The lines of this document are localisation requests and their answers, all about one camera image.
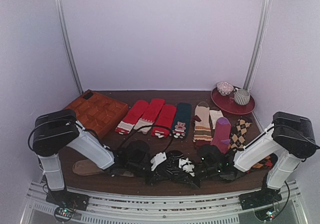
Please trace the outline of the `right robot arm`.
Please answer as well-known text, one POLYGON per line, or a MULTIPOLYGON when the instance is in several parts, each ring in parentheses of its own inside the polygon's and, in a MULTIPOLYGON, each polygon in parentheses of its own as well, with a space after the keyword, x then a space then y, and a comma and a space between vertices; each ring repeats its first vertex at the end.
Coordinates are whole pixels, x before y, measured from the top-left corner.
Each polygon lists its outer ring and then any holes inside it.
POLYGON ((260 204, 268 204, 299 164, 320 148, 316 145, 311 121, 285 112, 273 115, 272 123, 244 147, 232 147, 222 154, 216 146, 204 145, 202 163, 193 164, 187 158, 178 159, 177 167, 192 180, 212 176, 233 181, 253 166, 269 157, 271 169, 265 175, 262 190, 256 194, 260 204))

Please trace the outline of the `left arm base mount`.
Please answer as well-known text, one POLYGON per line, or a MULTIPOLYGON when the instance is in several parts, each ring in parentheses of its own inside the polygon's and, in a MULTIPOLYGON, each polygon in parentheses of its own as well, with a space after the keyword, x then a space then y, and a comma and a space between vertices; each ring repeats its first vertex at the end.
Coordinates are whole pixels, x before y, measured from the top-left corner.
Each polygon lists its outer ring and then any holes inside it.
POLYGON ((86 194, 70 192, 65 188, 59 191, 48 189, 45 200, 56 205, 54 218, 64 223, 70 221, 77 210, 86 211, 89 198, 86 194))

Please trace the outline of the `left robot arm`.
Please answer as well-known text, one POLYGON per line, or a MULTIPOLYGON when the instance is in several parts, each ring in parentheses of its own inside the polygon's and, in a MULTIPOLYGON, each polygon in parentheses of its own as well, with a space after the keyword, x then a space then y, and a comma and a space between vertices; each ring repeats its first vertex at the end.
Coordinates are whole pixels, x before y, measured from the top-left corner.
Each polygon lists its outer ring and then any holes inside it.
POLYGON ((100 143, 94 130, 85 128, 72 109, 64 109, 39 116, 34 129, 27 139, 28 147, 38 157, 40 167, 46 177, 46 183, 52 197, 61 206, 72 201, 67 191, 61 168, 59 151, 69 147, 92 161, 102 171, 120 174, 131 171, 144 175, 155 170, 163 157, 156 156, 152 161, 142 145, 119 146, 112 150, 100 143))

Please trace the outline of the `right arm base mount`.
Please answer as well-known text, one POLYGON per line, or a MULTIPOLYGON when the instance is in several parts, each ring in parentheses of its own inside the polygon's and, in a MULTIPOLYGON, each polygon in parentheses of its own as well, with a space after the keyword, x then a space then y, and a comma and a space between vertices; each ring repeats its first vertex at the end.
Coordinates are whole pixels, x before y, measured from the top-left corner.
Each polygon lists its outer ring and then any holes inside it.
POLYGON ((275 218, 277 214, 276 206, 279 208, 281 200, 280 191, 269 188, 262 188, 259 191, 239 196, 242 210, 253 209, 255 217, 263 222, 271 221, 275 218))

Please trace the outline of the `black white striped sock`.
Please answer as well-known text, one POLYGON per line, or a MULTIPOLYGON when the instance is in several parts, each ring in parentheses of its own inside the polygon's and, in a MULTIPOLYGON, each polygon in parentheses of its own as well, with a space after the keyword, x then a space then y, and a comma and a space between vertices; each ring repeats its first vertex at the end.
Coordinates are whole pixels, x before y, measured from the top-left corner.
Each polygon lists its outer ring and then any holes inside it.
MULTIPOLYGON (((183 171, 178 167, 178 161, 180 158, 184 158, 184 154, 178 150, 172 150, 166 153, 167 162, 171 162, 174 164, 174 172, 177 173, 179 171, 183 171)), ((169 176, 169 180, 174 181, 173 176, 169 176)))

